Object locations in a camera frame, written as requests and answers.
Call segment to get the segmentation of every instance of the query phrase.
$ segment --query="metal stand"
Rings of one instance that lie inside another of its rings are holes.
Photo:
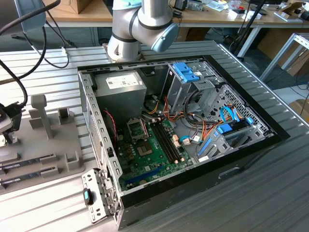
[[[282,58],[283,54],[291,47],[294,42],[298,42],[300,46],[293,52],[293,54],[287,59],[287,61],[282,66],[282,69],[287,69],[290,64],[296,59],[303,47],[309,50],[309,33],[293,33],[282,49],[278,52],[275,58],[271,61],[268,67],[265,69],[263,74],[260,76],[260,80],[264,81],[269,73],[274,69],[278,64],[279,60]]]

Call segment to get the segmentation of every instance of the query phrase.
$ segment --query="white sticker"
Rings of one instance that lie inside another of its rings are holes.
[[[198,141],[199,141],[199,136],[197,136],[197,135],[194,136],[193,140],[196,141],[196,142],[198,142]]]
[[[106,78],[110,89],[137,86],[139,83],[133,74]]]
[[[21,180],[20,178],[17,178],[17,179],[14,179],[14,180],[8,180],[8,181],[5,181],[5,182],[2,182],[2,184],[7,185],[7,184],[10,184],[10,183],[13,183],[13,182],[20,181],[20,180]]]
[[[18,164],[13,164],[11,166],[7,166],[4,169],[10,169],[10,168],[15,168],[15,167],[19,167],[19,166],[20,166],[20,164],[18,163]]]

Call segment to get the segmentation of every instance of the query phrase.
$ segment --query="red wire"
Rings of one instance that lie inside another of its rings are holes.
[[[112,123],[114,124],[114,131],[115,131],[115,147],[116,147],[116,144],[117,144],[117,130],[116,130],[116,123],[115,123],[115,120],[114,118],[112,117],[112,115],[107,111],[107,110],[104,110],[105,113],[107,113],[109,115],[109,117],[111,118],[112,120]]]

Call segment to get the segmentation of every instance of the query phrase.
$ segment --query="green circuit board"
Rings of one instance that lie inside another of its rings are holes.
[[[168,139],[173,142],[174,131],[169,121],[163,120],[162,126],[168,131]],[[155,137],[150,124],[146,124],[146,128],[149,134],[148,140],[138,140],[136,144],[132,143],[129,130],[123,128],[123,139],[118,141],[117,151],[117,157],[123,170],[123,175],[119,178],[122,190],[145,184],[193,164],[190,156],[182,147],[177,149],[182,160],[171,163]]]

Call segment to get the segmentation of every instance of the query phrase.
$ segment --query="yellow wire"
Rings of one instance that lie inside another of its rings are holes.
[[[156,110],[158,109],[158,105],[159,105],[159,101],[156,102],[155,108],[153,111],[150,111],[148,114],[152,115],[156,112]]]

